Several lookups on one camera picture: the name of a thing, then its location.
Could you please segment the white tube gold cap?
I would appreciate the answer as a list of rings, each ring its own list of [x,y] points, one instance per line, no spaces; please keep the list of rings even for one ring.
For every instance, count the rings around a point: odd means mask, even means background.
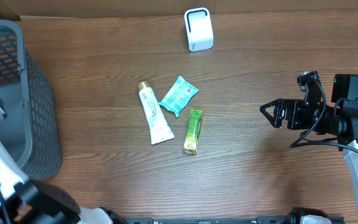
[[[153,89],[148,82],[137,85],[140,101],[149,125],[151,145],[171,140],[175,137],[169,127]]]

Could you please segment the teal wet wipes pack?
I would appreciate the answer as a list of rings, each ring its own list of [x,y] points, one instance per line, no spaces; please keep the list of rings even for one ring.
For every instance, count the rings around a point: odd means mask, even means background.
[[[198,92],[199,89],[179,76],[159,105],[174,113],[177,118]]]

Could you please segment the green tea carton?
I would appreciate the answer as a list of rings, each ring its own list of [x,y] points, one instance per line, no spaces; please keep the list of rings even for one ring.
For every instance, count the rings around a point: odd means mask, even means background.
[[[203,122],[203,111],[191,109],[188,121],[188,128],[185,137],[184,151],[188,154],[196,155],[198,140]]]

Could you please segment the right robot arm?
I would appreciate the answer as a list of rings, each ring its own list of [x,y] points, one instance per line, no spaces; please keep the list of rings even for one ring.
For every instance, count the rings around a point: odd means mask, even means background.
[[[358,75],[335,75],[333,106],[327,104],[316,71],[298,75],[297,82],[305,94],[302,100],[279,98],[262,105],[260,112],[274,128],[287,121],[288,129],[301,132],[291,148],[332,146],[342,152],[351,175],[358,218]]]

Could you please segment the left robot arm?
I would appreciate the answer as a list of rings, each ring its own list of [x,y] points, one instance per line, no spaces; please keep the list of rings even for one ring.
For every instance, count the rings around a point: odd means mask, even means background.
[[[0,121],[6,112],[0,99]],[[81,208],[63,189],[32,180],[0,141],[0,223],[113,223],[102,208]]]

